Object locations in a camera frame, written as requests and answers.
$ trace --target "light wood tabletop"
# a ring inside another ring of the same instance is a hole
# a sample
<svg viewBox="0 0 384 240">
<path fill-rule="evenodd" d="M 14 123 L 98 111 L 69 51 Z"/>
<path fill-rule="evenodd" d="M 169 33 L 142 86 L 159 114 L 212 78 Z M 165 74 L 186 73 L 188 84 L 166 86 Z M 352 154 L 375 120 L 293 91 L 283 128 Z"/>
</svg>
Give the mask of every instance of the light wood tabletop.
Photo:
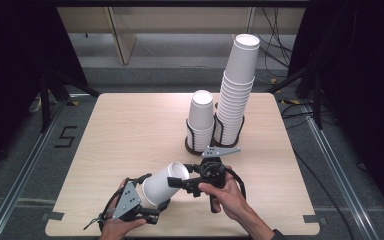
<svg viewBox="0 0 384 240">
<path fill-rule="evenodd" d="M 199 164 L 185 148 L 186 119 L 193 93 L 108 93 L 95 105 L 50 219 L 49 236 L 99 236 L 97 224 L 83 228 L 102 212 L 126 178 L 157 173 L 172 162 Z M 219 98 L 213 93 L 214 102 Z M 289 137 L 273 95 L 252 93 L 245 110 L 238 153 L 221 157 L 242 178 L 247 201 L 271 228 L 285 235 L 315 235 L 318 223 Z M 224 213 L 210 211 L 209 198 L 180 190 L 156 225 L 128 236 L 246 236 Z"/>
</svg>

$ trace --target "stack of cups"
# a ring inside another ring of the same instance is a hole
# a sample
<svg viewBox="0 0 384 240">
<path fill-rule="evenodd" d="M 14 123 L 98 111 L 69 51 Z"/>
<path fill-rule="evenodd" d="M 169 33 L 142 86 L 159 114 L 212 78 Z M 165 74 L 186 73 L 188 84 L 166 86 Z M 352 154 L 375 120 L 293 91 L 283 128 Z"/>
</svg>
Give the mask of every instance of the stack of cups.
<svg viewBox="0 0 384 240">
<path fill-rule="evenodd" d="M 249 34 L 236 36 L 220 89 L 214 139 L 231 146 L 238 140 L 244 112 L 254 83 L 260 40 Z"/>
<path fill-rule="evenodd" d="M 210 145 L 214 130 L 213 96 L 205 90 L 193 94 L 187 124 L 188 150 L 202 153 Z"/>
</svg>

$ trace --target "person's left hand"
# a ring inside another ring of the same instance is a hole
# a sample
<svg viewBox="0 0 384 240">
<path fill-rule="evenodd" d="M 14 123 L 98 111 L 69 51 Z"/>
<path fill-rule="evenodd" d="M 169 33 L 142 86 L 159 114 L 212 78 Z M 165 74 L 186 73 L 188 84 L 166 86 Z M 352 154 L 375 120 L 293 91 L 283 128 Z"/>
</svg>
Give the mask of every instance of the person's left hand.
<svg viewBox="0 0 384 240">
<path fill-rule="evenodd" d="M 118 189 L 124 186 L 124 182 L 125 180 L 121 182 Z M 116 203 L 117 203 L 117 198 L 114 198 L 114 200 L 111 202 L 108 209 L 114 209 L 116 207 Z M 112 217 L 112 212 L 107 213 L 105 215 L 105 218 L 107 220 L 104 222 L 104 227 L 102 229 L 102 234 L 100 237 L 101 240 L 121 240 L 130 230 L 146 224 L 145 219 L 137 219 L 131 222 L 124 222 L 118 218 L 113 219 L 111 217 Z"/>
</svg>

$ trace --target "hand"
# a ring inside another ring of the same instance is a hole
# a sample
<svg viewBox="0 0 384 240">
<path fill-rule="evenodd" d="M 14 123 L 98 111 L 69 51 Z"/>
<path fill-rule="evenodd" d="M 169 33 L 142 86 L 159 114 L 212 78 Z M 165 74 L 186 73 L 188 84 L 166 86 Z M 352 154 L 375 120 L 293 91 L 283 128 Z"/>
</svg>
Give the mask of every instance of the hand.
<svg viewBox="0 0 384 240">
<path fill-rule="evenodd" d="M 223 207 L 226 215 L 237 221 L 252 239 L 271 239 L 274 232 L 248 205 L 231 174 L 226 173 L 225 182 L 226 185 L 222 189 L 208 183 L 200 183 L 198 188 L 207 195 L 215 196 L 212 202 L 214 209 L 220 212 Z"/>
<path fill-rule="evenodd" d="M 125 180 L 123 180 L 118 187 L 118 189 L 124 186 Z M 111 202 L 108 209 L 114 209 L 116 207 L 117 198 Z M 120 219 L 112 219 L 112 212 L 107 213 L 105 218 L 109 218 L 104 222 L 104 227 L 102 229 L 101 240 L 121 240 L 124 236 L 132 229 L 140 227 L 146 224 L 145 219 L 137 219 L 131 222 L 124 222 Z"/>
</svg>

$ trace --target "desk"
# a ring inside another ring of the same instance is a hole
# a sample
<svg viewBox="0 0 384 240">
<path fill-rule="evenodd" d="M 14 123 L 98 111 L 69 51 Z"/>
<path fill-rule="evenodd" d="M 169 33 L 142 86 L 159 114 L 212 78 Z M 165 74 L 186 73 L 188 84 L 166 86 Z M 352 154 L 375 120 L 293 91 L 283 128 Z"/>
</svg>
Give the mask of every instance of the desk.
<svg viewBox="0 0 384 240">
<path fill-rule="evenodd" d="M 219 94 L 214 93 L 215 102 Z M 102 94 L 96 103 L 49 220 L 50 236 L 97 236 L 98 226 L 83 231 L 102 211 L 122 179 L 156 173 L 169 163 L 197 163 L 184 146 L 185 120 L 192 93 Z M 222 157 L 243 179 L 247 200 L 272 228 L 287 235 L 315 235 L 318 223 L 273 95 L 252 93 L 237 146 Z M 157 225 L 129 236 L 246 236 L 224 213 L 213 214 L 208 197 L 180 190 Z"/>
</svg>

